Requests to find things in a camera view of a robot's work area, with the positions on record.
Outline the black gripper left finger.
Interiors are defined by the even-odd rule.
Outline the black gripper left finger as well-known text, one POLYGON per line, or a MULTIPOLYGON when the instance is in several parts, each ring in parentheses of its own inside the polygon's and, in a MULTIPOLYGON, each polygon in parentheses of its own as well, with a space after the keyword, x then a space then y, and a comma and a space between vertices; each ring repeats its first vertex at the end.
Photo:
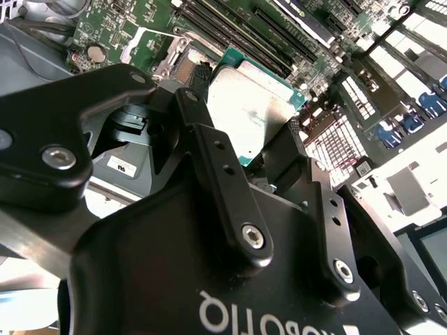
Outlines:
POLYGON ((272 237, 230 140, 193 89, 164 91, 115 65, 1 98, 1 243, 44 268, 142 265, 203 243, 233 268, 264 268, 272 237), (149 119, 152 194, 95 221, 84 193, 112 113, 149 119))

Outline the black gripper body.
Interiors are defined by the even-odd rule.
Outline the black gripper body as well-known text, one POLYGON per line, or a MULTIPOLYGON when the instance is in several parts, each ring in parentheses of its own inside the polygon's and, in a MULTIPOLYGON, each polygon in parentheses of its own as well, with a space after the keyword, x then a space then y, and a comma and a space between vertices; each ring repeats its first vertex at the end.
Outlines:
POLYGON ((96 223, 70 266, 72 334, 398 334, 360 278, 339 198, 297 202, 188 167, 96 223))

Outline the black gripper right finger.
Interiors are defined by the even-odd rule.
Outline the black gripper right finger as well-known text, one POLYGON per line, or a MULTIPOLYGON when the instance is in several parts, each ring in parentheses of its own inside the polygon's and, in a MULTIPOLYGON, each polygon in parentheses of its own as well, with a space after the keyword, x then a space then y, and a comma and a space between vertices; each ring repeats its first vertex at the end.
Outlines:
POLYGON ((371 292, 402 329, 443 329, 446 303, 387 228, 350 186, 333 189, 328 171, 305 153, 288 124, 263 148, 268 181, 305 209, 309 278, 332 306, 371 292))

